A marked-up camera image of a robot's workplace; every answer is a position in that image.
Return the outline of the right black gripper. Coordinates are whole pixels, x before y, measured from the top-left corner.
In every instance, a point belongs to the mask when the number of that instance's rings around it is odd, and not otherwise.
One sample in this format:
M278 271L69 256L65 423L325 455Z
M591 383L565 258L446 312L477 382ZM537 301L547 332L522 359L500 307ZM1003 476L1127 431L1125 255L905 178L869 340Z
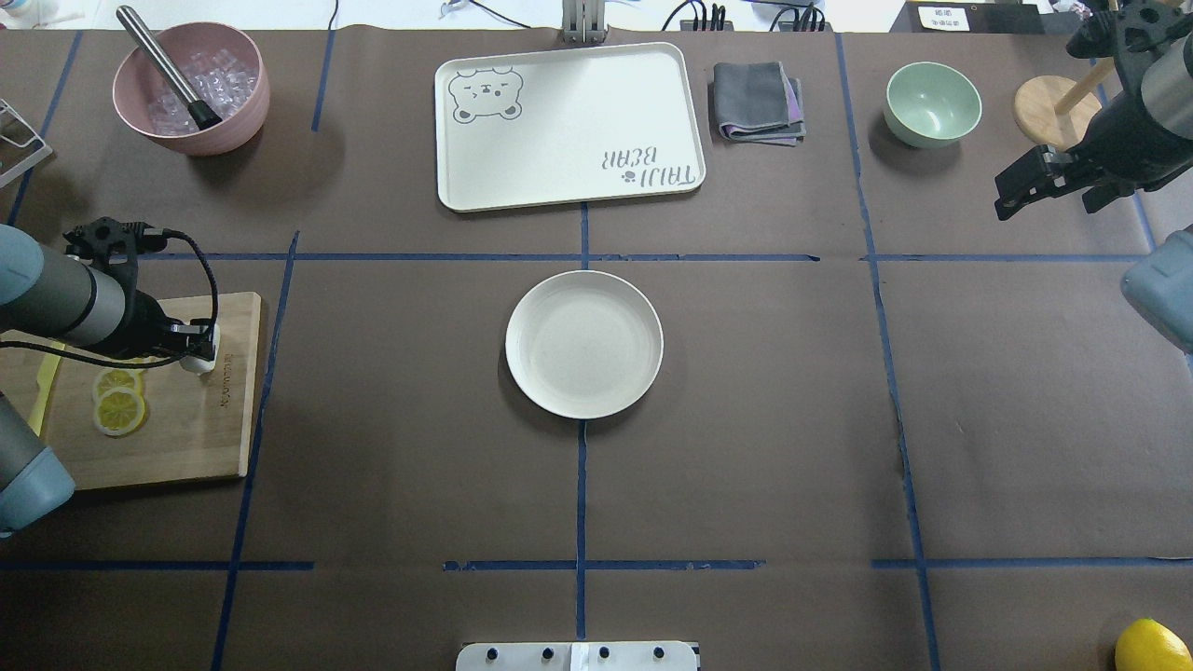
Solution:
M1030 204L1082 186L1090 187L1082 195L1086 213L1098 213L1138 187L1152 192L1175 179L1175 133L1152 118L1141 94L1115 96L1069 153L1036 144L1002 170L995 178L997 220L1008 221ZM1073 158L1076 185L1064 181Z

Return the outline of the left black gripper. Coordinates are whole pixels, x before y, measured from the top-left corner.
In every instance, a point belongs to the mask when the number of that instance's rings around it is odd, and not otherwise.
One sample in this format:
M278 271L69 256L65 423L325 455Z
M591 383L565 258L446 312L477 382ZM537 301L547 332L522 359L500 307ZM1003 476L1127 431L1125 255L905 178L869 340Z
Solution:
M169 357L178 353L178 338L214 338L214 319L193 319L178 322L169 318L157 300L146 293L132 294L132 310L112 336L112 358ZM216 341L196 341L180 356L179 364L214 364Z

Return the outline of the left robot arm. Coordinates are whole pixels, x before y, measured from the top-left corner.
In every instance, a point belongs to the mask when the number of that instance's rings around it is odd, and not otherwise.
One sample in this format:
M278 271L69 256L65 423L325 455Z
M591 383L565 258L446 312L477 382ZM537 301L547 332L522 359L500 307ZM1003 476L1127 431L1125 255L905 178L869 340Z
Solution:
M98 218L67 234L55 251L26 232L4 226L4 331L30 336L24 347L69 361L148 369L180 363L200 373L220 347L218 308L183 322L138 289L138 256L157 253L186 234L160 226ZM1 411L4 538L30 527L72 498L72 475L13 404Z

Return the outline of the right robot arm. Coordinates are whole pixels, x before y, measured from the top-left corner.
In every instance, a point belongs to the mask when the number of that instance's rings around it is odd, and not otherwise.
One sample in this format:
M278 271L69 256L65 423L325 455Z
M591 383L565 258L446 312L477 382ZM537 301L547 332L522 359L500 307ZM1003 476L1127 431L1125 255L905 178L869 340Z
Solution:
M1156 29L1098 27L1099 12L1074 33L1073 57L1115 60L1121 91L1092 116L1073 148L1036 144L995 178L995 213L1006 221L1044 199L1082 192L1086 213L1158 191L1189 170L1189 18L1179 33ZM1189 230L1160 245L1121 276L1130 306L1183 353L1189 353Z

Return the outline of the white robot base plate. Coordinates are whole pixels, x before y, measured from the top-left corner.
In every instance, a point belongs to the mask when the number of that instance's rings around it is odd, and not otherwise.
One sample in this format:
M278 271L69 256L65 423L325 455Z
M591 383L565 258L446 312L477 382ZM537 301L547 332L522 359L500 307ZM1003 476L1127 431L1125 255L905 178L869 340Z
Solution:
M696 644L678 640L468 644L456 670L699 670Z

